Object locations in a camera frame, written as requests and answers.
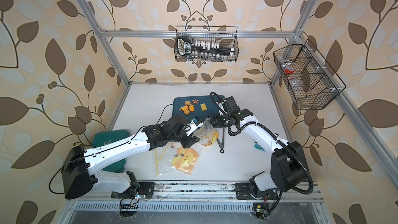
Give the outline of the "clear duck zip bag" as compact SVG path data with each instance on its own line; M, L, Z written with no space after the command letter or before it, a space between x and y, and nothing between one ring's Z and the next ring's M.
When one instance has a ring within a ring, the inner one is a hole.
M205 119L203 125L193 134L200 139L198 143L204 147L211 146L219 136L217 129L212 125L211 118Z

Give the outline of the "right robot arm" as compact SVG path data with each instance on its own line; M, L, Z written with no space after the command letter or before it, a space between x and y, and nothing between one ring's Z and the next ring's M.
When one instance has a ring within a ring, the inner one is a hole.
M260 123L247 109L240 109L234 97L221 97L215 92L210 99L219 111L219 125L226 127L229 136L241 133L249 135L271 157L270 169L254 175L249 180L250 193L261 198L268 190L287 192L294 190L309 195L314 191L302 146L298 142L289 142Z

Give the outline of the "black tongs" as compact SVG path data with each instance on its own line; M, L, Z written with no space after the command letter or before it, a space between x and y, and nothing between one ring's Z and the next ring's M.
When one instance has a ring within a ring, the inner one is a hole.
M217 138L217 142L220 148L220 153L224 153L224 144L225 144L225 128L222 129L221 135Z

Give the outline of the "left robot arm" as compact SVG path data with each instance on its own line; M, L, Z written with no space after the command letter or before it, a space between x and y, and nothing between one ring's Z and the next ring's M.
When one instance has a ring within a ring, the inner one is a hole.
M168 121L143 126L136 134L108 145L72 148L60 170L65 199L77 199L91 191L110 192L114 198L121 199L135 197L140 185L133 172L114 173L103 169L170 142L190 148L200 140L194 132L202 126L203 121L199 117L188 121L184 116L172 116Z

